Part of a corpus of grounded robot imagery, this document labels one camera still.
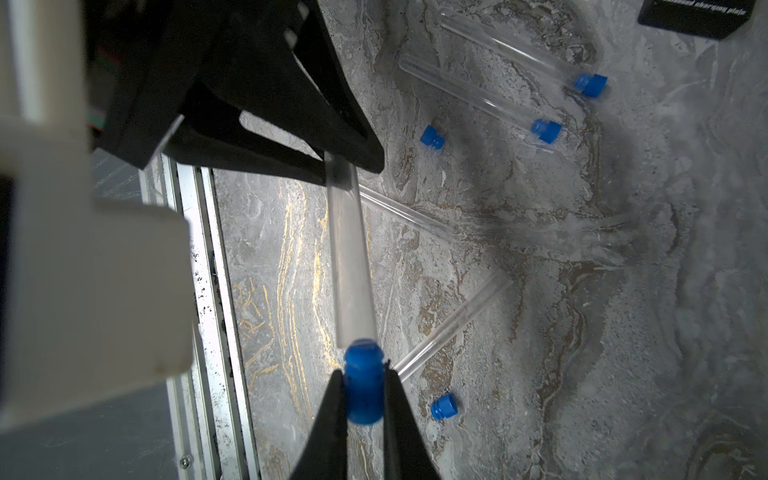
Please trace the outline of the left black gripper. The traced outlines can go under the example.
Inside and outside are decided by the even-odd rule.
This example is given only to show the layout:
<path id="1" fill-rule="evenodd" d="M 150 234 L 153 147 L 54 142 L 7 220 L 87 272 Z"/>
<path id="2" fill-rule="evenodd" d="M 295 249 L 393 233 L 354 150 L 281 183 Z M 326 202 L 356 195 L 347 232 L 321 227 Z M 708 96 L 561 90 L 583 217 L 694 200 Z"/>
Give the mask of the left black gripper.
<path id="1" fill-rule="evenodd" d="M 242 108 L 371 173 L 384 149 L 345 77 L 316 1 L 244 1 L 255 84 Z M 91 145 L 144 169 L 180 164 L 326 183 L 324 163 L 246 130 L 199 80 L 228 13 L 217 1 L 86 4 Z"/>

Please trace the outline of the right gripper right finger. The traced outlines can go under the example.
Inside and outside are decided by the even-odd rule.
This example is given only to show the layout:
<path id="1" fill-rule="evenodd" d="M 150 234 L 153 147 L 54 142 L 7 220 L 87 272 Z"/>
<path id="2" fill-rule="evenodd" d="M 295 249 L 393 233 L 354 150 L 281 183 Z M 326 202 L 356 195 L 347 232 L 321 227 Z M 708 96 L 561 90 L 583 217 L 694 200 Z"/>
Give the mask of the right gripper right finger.
<path id="1" fill-rule="evenodd" d="M 384 478 L 440 479 L 397 372 L 384 372 Z"/>

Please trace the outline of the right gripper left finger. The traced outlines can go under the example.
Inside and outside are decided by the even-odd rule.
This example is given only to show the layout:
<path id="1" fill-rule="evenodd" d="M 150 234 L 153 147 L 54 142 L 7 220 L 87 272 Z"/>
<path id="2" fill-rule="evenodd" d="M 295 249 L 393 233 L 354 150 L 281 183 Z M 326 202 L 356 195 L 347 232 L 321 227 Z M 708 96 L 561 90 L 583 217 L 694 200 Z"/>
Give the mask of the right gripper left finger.
<path id="1" fill-rule="evenodd" d="M 290 479 L 346 479 L 347 395 L 341 370 L 330 376 L 304 450 Z"/>

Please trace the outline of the blue stopper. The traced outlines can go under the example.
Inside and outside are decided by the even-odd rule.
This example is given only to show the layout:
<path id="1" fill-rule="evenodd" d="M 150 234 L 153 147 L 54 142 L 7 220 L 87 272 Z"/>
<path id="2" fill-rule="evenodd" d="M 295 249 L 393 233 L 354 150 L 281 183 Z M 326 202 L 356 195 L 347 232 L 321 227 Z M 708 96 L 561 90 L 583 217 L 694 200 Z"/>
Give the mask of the blue stopper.
<path id="1" fill-rule="evenodd" d="M 432 418 L 441 421 L 452 418 L 458 414 L 458 406 L 455 397 L 448 392 L 436 399 L 430 406 Z"/>
<path id="2" fill-rule="evenodd" d="M 371 339 L 354 341 L 344 355 L 347 419 L 373 425 L 384 414 L 384 354 Z"/>

